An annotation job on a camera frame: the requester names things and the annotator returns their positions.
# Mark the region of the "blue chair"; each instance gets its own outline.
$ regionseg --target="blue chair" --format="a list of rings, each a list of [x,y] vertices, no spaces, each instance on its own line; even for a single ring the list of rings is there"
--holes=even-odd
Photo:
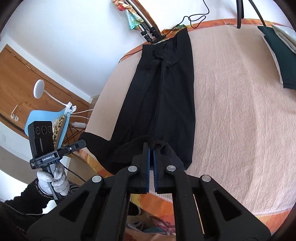
[[[29,117],[27,119],[26,125],[25,125],[25,133],[27,136],[28,134],[28,125],[30,125],[34,121],[51,121],[53,122],[55,119],[58,119],[60,116],[65,114],[65,109],[61,110],[60,112],[52,112],[52,111],[46,111],[46,110],[32,110],[29,114]],[[63,127],[62,133],[59,138],[59,143],[57,148],[60,148],[62,146],[63,140],[65,138],[67,128],[69,125],[70,116],[66,115],[66,121],[65,125]]]

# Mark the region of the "dark green garment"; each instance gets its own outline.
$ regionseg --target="dark green garment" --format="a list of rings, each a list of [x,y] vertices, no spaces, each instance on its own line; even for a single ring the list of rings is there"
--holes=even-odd
[[[296,54],[276,35],[273,28],[258,26],[264,38],[276,55],[284,88],[296,89]]]

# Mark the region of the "bed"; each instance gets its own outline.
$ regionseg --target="bed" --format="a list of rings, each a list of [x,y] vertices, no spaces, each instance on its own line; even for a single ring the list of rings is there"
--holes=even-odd
[[[283,89],[257,28],[260,20],[243,19],[241,29],[233,24],[236,19],[214,20],[197,30],[188,29],[194,59],[196,128],[193,162],[186,172],[198,177],[209,174],[267,225],[273,217],[281,217],[277,226],[269,227],[276,230],[296,201],[296,92]],[[118,64],[86,132],[110,140],[140,57],[138,52]],[[80,152],[98,174],[111,175],[87,148]],[[133,194],[131,199],[147,212],[174,223],[170,195],[157,195],[151,189],[149,194]]]

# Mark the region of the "black sleeve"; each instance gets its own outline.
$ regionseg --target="black sleeve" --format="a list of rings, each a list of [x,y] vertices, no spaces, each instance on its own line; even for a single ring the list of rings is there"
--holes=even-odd
[[[20,196],[4,203],[11,206],[21,213],[40,214],[42,209],[46,208],[48,202],[52,200],[52,196],[46,195],[38,187],[38,179],[32,181]]]

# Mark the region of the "white glove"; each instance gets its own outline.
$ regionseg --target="white glove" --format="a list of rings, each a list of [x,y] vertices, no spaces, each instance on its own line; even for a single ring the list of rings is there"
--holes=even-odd
[[[52,195],[52,192],[48,186],[48,182],[51,182],[55,192],[58,192],[63,196],[66,196],[68,194],[70,185],[65,173],[65,168],[61,163],[57,163],[53,177],[48,172],[44,171],[38,171],[37,177],[38,185],[44,193]]]

